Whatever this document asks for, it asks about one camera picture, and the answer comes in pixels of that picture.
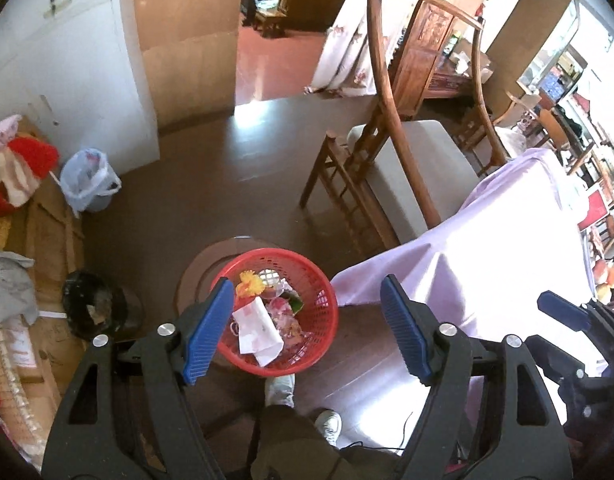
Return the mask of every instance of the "bag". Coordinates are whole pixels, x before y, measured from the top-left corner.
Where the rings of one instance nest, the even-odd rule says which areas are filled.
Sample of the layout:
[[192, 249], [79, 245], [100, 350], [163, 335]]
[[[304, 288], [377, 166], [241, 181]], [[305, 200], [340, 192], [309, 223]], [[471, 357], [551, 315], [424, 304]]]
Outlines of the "bag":
[[85, 209], [100, 211], [120, 191], [121, 182], [107, 156], [95, 148], [80, 150], [60, 172], [60, 188], [74, 215]]

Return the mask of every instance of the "person's leg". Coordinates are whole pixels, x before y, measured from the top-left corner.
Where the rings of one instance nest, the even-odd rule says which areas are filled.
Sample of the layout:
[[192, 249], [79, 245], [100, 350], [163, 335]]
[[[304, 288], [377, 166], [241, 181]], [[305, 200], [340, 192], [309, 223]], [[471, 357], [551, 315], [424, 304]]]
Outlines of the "person's leg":
[[335, 446], [343, 429], [343, 421], [334, 410], [325, 410], [316, 418], [314, 426], [329, 444]]
[[354, 470], [323, 434], [308, 418], [294, 411], [293, 381], [293, 376], [286, 376], [265, 384], [267, 407], [260, 418], [260, 447], [251, 466], [252, 478], [356, 480]]
[[387, 480], [400, 460], [396, 453], [362, 446], [343, 448], [340, 455], [362, 480]]

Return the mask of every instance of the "red plastic basket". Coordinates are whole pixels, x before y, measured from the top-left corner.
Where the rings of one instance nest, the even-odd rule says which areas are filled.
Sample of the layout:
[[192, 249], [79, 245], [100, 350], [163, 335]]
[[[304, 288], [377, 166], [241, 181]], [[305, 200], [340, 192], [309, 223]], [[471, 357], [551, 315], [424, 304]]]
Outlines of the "red plastic basket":
[[[232, 260], [214, 278], [212, 287], [221, 277], [237, 285], [241, 281], [240, 273], [244, 270], [256, 273], [275, 270], [281, 278], [285, 278], [305, 303], [296, 319], [303, 332], [311, 335], [301, 344], [283, 350], [265, 367], [260, 367], [253, 355], [239, 353], [238, 338], [231, 333], [229, 326], [218, 343], [218, 350], [238, 368], [263, 377], [295, 374], [309, 368], [325, 354], [336, 335], [338, 303], [331, 283], [304, 256], [285, 249], [264, 248], [248, 251]], [[234, 310], [242, 306], [242, 300], [236, 301]]]

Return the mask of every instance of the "white sneaker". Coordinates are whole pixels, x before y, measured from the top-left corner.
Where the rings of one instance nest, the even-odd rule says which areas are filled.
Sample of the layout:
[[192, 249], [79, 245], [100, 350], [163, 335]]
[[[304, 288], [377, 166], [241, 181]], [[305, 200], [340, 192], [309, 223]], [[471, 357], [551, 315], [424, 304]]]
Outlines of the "white sneaker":
[[334, 410], [325, 410], [316, 418], [314, 426], [328, 443], [335, 446], [343, 429], [343, 420]]
[[269, 377], [265, 380], [265, 406], [283, 404], [293, 408], [294, 374], [282, 377]]

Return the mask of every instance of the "orange flower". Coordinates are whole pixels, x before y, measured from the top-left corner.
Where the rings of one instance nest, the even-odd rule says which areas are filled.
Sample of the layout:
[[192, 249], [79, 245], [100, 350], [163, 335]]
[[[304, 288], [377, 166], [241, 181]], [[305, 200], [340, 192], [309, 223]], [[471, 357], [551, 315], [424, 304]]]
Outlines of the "orange flower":
[[241, 282], [236, 286], [236, 296], [251, 298], [258, 296], [265, 290], [263, 280], [253, 270], [241, 272]]

